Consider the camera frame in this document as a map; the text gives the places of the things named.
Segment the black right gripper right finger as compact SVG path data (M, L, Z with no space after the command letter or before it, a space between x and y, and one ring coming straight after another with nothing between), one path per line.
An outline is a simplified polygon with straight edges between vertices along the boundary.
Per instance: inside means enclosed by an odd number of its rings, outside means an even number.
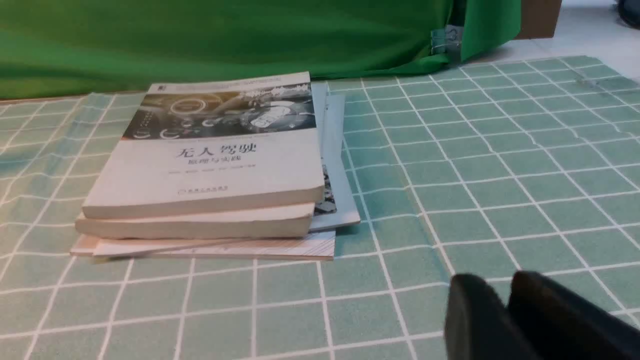
M544 360L637 360L639 330L564 285L517 271L507 309Z

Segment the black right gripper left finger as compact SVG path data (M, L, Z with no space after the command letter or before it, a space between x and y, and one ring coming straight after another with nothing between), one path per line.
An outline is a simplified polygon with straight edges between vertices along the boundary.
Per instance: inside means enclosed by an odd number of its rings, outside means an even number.
M450 280L444 339L448 360L539 360L494 288L480 276Z

